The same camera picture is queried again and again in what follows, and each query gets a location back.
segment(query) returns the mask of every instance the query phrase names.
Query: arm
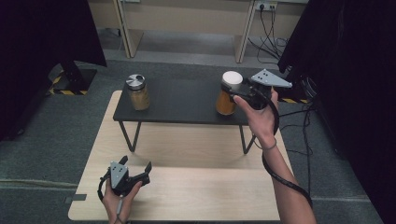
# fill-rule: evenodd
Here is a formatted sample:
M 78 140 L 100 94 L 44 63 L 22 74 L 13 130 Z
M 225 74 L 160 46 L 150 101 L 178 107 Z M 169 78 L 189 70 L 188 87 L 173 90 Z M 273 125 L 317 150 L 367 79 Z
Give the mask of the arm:
M 263 150 L 263 156 L 271 169 L 286 180 L 298 185 L 296 179 L 285 163 L 277 147 L 266 149 L 276 143 L 274 129 L 274 115 L 270 106 L 262 111 L 254 110 L 241 97 L 235 96 L 235 102 L 247 115 L 250 130 L 256 135 Z M 272 91 L 273 103 L 277 108 L 277 92 Z M 282 223 L 316 223 L 314 213 L 306 198 L 294 189 L 291 189 L 273 179 L 276 205 Z
M 140 190 L 140 187 L 142 187 L 141 181 L 134 185 L 131 192 L 127 196 L 121 198 L 115 195 L 111 189 L 110 179 L 106 181 L 105 197 L 103 198 L 102 203 L 107 211 L 109 224 L 122 224 L 128 220 L 128 217 L 131 214 L 132 201 L 134 200 L 134 196 L 136 196 L 137 192 Z M 119 206 L 120 200 L 122 200 L 122 207 L 120 214 L 117 216 L 117 208 Z

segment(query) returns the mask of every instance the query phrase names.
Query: glass jar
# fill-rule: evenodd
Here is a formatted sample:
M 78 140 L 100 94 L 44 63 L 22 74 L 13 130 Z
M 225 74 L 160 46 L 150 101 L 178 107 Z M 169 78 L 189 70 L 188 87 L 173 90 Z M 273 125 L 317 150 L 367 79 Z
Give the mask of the glass jar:
M 243 77 L 234 71 L 223 74 L 222 83 L 227 84 L 233 91 L 237 91 L 242 83 Z M 216 110 L 221 115 L 231 115 L 235 111 L 236 104 L 231 100 L 230 94 L 221 90 L 218 100 L 216 101 Z
M 131 75 L 126 80 L 129 96 L 135 110 L 145 110 L 149 108 L 149 92 L 146 80 L 141 75 Z

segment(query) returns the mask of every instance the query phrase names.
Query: amber liquid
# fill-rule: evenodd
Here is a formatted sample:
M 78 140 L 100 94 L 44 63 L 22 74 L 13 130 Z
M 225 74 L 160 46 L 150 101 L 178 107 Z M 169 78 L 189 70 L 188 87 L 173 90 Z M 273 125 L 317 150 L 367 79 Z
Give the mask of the amber liquid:
M 130 91 L 130 96 L 135 110 L 145 110 L 149 108 L 149 93 L 147 86 L 140 91 Z
M 231 115 L 235 108 L 236 104 L 230 100 L 230 95 L 225 91 L 221 91 L 216 101 L 216 110 L 221 115 Z

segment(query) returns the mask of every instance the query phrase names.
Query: wrist strap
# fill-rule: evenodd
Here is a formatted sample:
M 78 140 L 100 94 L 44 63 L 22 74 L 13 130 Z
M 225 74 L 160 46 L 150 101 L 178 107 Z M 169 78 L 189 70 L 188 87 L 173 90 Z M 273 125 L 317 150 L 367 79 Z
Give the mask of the wrist strap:
M 276 138 L 274 138 L 274 139 L 275 139 L 275 143 L 274 143 L 273 146 L 271 146 L 271 147 L 262 147 L 262 150 L 271 150 L 271 149 L 273 149 L 274 147 L 276 147 L 277 141 L 276 141 Z

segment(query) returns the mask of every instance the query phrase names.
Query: black table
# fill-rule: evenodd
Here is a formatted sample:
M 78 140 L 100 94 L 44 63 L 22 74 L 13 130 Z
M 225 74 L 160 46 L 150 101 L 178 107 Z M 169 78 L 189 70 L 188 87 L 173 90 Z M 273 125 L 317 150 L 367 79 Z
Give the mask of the black table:
M 248 154 L 255 136 L 246 147 L 243 125 L 248 125 L 245 113 L 236 108 L 230 116 L 223 116 L 216 110 L 220 92 L 220 81 L 200 81 L 184 79 L 146 79 L 150 106 L 147 110 L 136 111 L 132 105 L 125 84 L 117 104 L 113 119 L 118 121 L 128 148 L 135 150 L 142 122 L 189 123 L 238 125 L 241 133 L 242 149 Z M 137 121 L 134 143 L 131 144 L 123 124 L 124 121 Z

